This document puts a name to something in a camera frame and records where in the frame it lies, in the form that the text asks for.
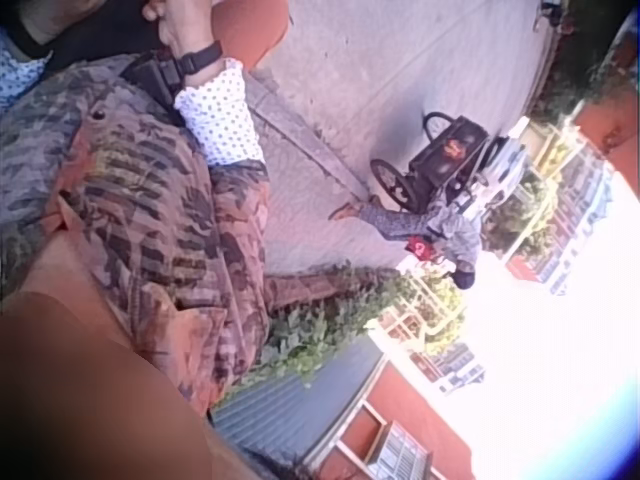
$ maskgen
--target paved road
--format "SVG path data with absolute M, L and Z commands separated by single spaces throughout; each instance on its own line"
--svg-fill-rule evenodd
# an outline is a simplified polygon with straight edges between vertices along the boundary
M 537 0 L 290 0 L 288 37 L 259 72 L 288 107 L 370 181 L 369 159 L 406 163 L 426 143 L 423 111 L 465 114 L 497 131 L 520 116 L 543 55 Z M 358 220 L 328 222 L 350 193 L 265 122 L 272 178 L 267 269 L 406 254 Z
M 538 0 L 290 0 L 293 24 L 262 65 L 271 88 L 362 180 L 371 158 L 408 162 L 422 112 L 513 126 L 547 25 Z

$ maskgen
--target cart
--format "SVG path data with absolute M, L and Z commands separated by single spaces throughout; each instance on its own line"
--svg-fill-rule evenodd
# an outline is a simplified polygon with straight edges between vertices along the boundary
M 489 134 L 480 125 L 460 116 L 456 119 L 432 112 L 423 119 L 429 145 L 409 162 L 409 172 L 400 173 L 380 159 L 371 161 L 371 171 L 382 189 L 401 208 L 425 213 L 429 203 L 446 192 L 451 203 L 463 192 L 487 155 Z

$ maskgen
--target camouflage jacket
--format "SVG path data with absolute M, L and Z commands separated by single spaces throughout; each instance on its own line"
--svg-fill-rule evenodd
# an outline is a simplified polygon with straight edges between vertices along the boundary
M 131 60 L 73 66 L 0 120 L 0 297 L 54 231 L 77 233 L 136 352 L 204 413 L 266 339 L 267 173 L 209 170 L 190 132 L 119 77 Z

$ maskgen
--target hand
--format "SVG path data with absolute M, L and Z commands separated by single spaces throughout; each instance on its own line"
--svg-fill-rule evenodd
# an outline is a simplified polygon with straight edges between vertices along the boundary
M 214 42 L 212 9 L 211 0 L 150 0 L 142 15 L 149 22 L 159 21 L 160 41 L 180 58 Z
M 107 0 L 26 0 L 18 6 L 25 30 L 40 45 L 97 11 Z

